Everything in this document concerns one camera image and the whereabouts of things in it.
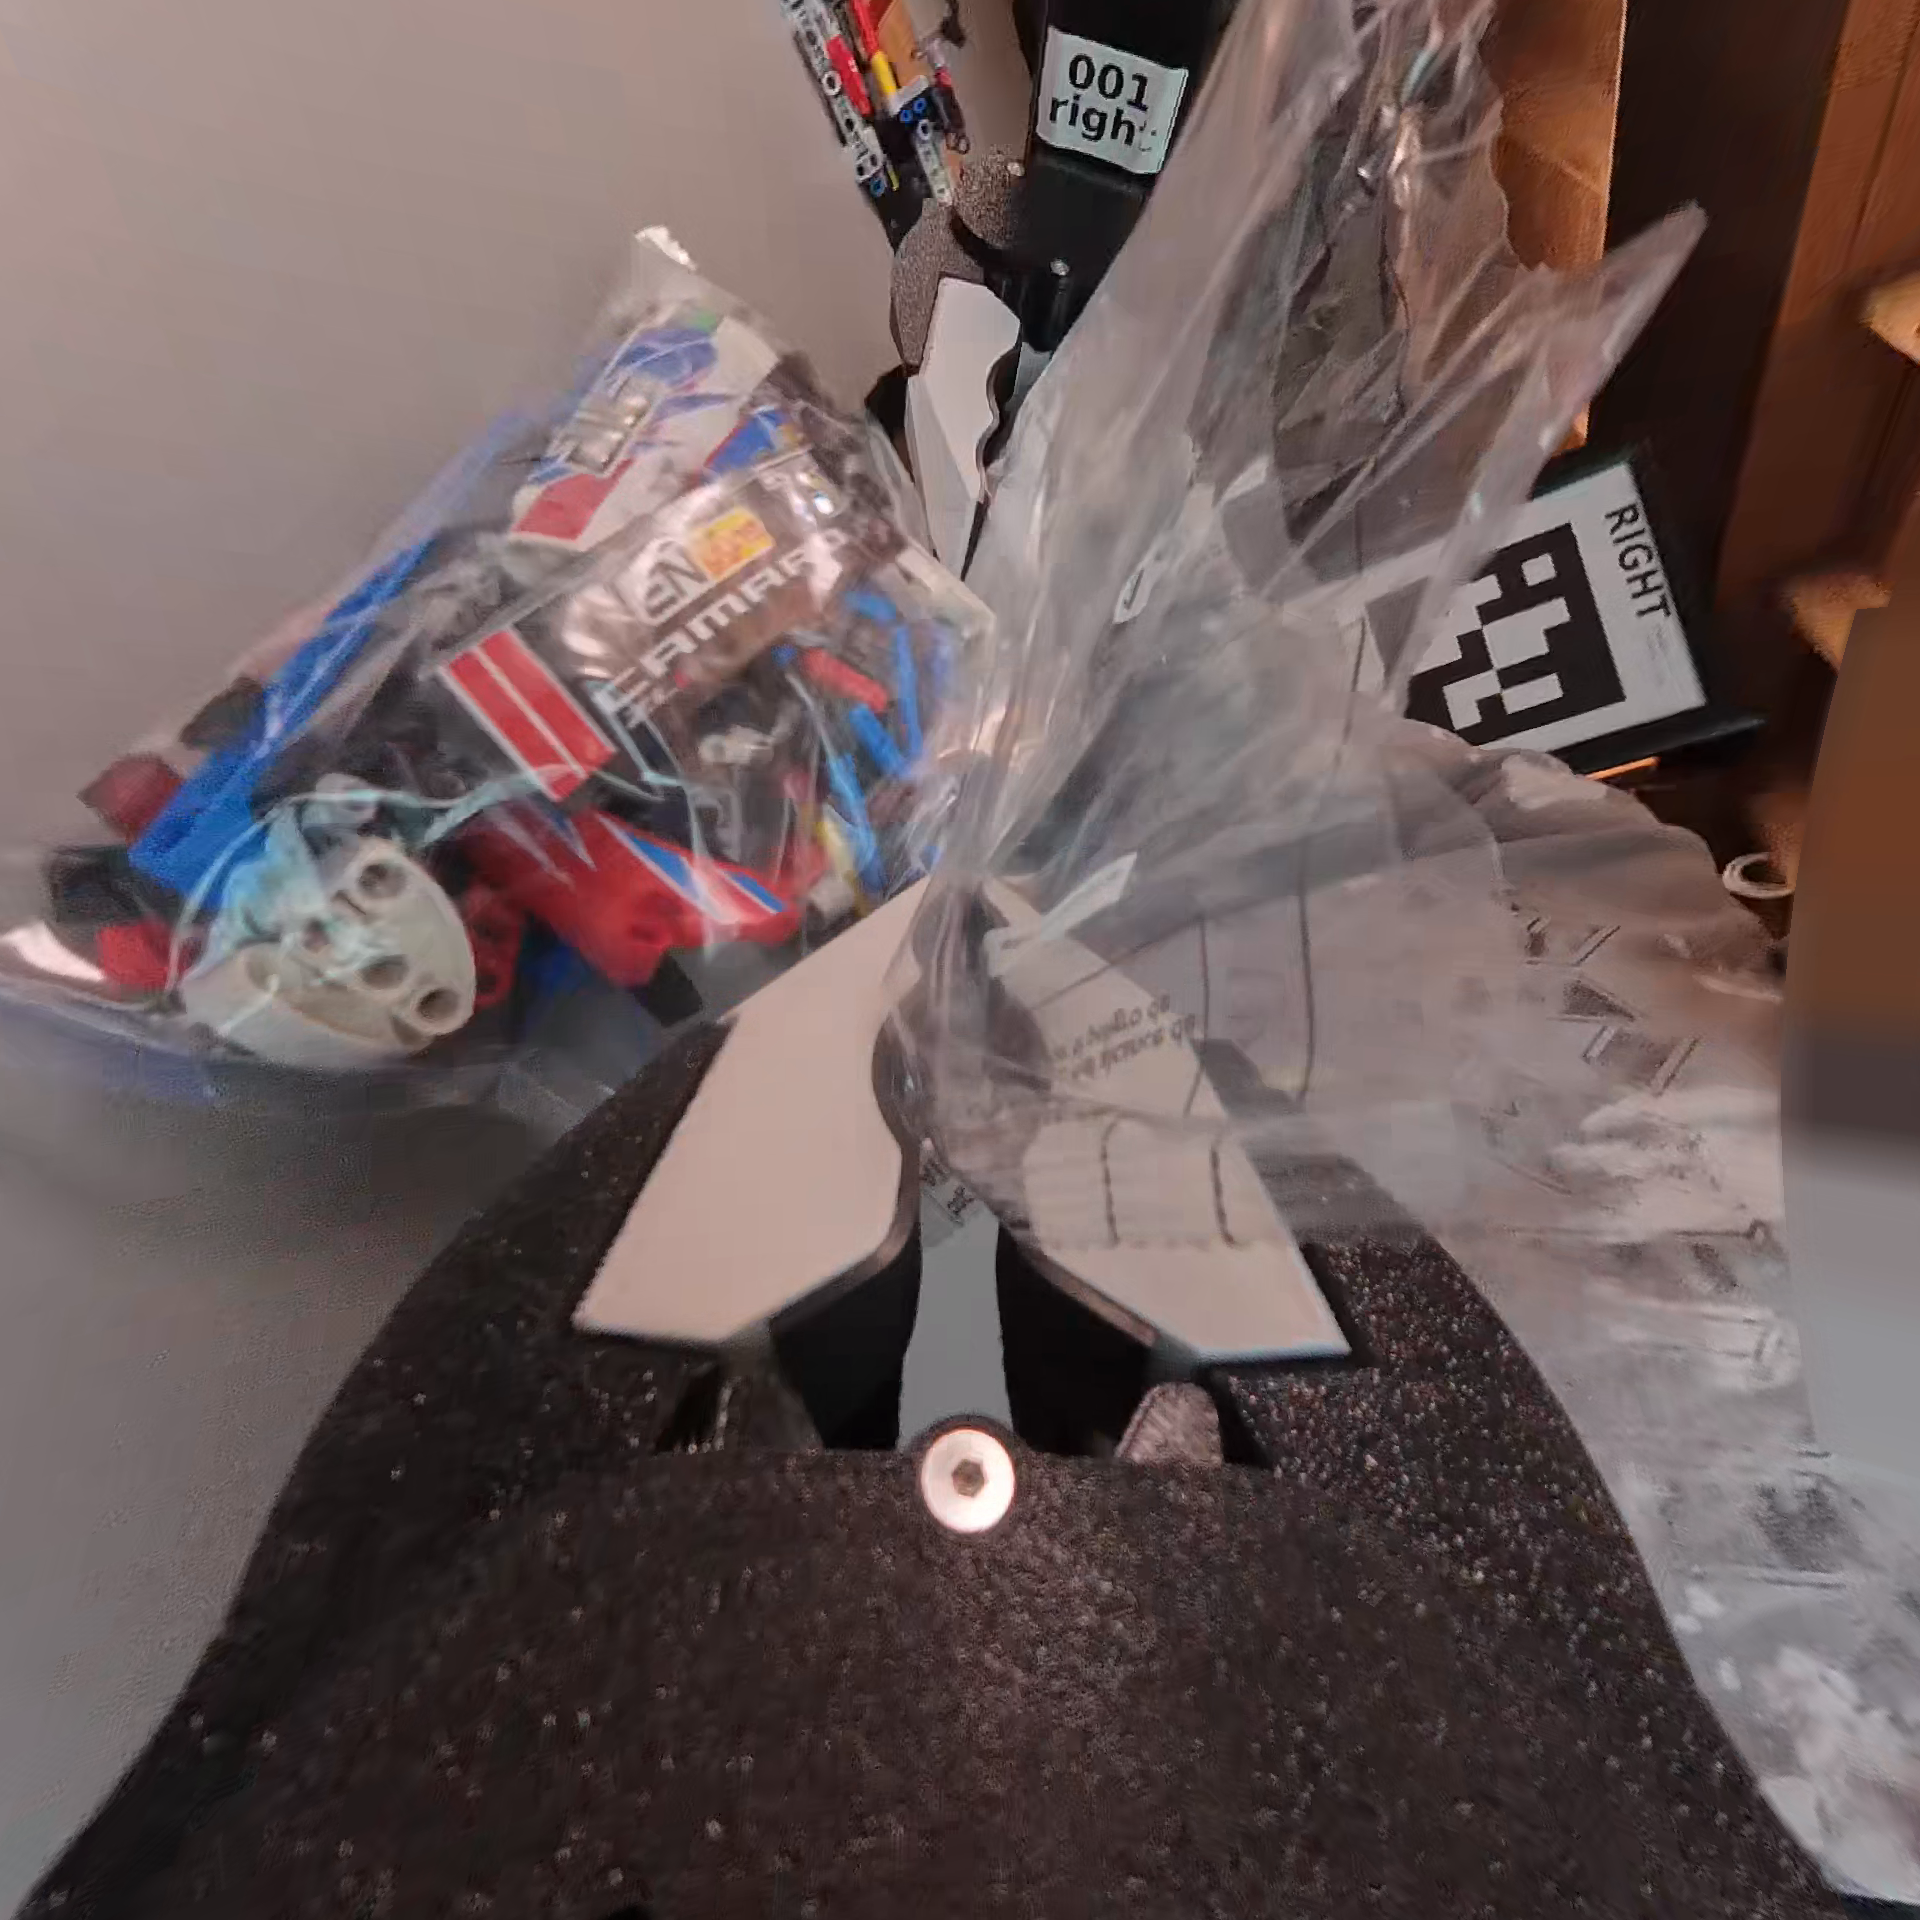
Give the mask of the clear bag of toy bricks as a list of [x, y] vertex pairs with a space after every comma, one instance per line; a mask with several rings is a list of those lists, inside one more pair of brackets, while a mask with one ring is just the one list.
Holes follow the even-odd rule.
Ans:
[[879, 426], [643, 229], [559, 396], [4, 878], [4, 1023], [397, 1093], [580, 985], [697, 1017], [924, 878], [990, 643]]

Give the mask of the black framed marker card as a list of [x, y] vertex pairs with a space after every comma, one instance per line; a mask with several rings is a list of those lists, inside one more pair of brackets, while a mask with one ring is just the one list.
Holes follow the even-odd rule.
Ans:
[[1478, 749], [1606, 779], [1757, 734], [1722, 656], [1652, 452], [1582, 451], [1550, 464], [1455, 592], [1404, 713]]

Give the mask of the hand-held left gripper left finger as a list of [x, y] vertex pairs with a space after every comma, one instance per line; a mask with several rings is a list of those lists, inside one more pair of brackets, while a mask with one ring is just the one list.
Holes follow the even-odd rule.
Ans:
[[922, 883], [760, 985], [667, 1129], [574, 1312], [586, 1335], [765, 1367], [832, 1448], [901, 1446], [920, 1152], [881, 1042]]

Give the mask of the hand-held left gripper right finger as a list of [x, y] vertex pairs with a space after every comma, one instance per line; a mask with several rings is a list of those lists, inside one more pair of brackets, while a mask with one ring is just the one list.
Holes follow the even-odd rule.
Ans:
[[996, 1312], [1030, 1448], [1117, 1448], [1145, 1395], [1342, 1361], [1338, 1312], [1266, 1184], [1253, 1072], [1209, 1033], [1208, 925], [1117, 931], [1124, 883], [981, 889], [962, 987], [960, 1178], [1002, 1229]]

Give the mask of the wooden board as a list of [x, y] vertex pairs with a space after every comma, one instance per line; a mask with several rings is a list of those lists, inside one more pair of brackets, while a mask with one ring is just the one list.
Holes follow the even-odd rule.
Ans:
[[1916, 354], [1865, 307], [1918, 265], [1918, 6], [1499, 3], [1485, 57], [1525, 263], [1706, 218], [1587, 443], [1648, 456], [1757, 698], [1793, 587], [1890, 585], [1916, 539]]

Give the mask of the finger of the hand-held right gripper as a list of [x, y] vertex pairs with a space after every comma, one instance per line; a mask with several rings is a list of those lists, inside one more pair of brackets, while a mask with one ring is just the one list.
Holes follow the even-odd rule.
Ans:
[[1019, 411], [1019, 316], [988, 286], [943, 277], [920, 364], [903, 379], [903, 468], [934, 556], [969, 575]]

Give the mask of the clear printed plastic bag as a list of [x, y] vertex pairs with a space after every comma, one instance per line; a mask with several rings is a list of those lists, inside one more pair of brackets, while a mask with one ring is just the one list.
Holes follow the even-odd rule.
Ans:
[[901, 1044], [960, 1176], [981, 889], [1206, 923], [1300, 1246], [1410, 1216], [1572, 1401], [1763, 1805], [1916, 1906], [1916, 1469], [1816, 1441], [1784, 980], [1695, 834], [1408, 679], [1705, 228], [1510, 243], [1485, 5], [1242, 5], [1024, 399]]

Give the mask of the toy brick car model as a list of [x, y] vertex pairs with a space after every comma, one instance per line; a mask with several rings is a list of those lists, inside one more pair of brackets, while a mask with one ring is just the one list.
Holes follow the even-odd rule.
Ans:
[[949, 39], [924, 33], [905, 3], [779, 3], [862, 201], [898, 235], [924, 205], [956, 199], [969, 135]]

